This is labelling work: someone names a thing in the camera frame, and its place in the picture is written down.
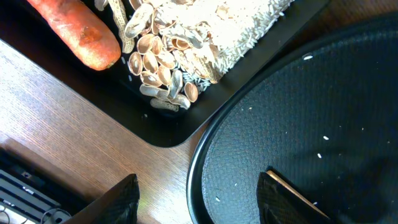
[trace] uncooked rice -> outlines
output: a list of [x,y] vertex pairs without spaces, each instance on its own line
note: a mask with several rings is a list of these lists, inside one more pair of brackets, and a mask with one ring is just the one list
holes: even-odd
[[[184,27],[194,27],[206,21],[211,27],[211,44],[217,46],[219,54],[212,65],[218,72],[225,74],[236,62],[263,37],[280,16],[284,16],[294,0],[196,0],[192,6],[178,5],[170,7],[168,2],[159,9],[175,19]],[[218,6],[224,5],[229,18],[223,20],[216,14]],[[183,72],[184,82],[192,82],[199,93],[211,85],[207,79],[200,79],[196,74]]]

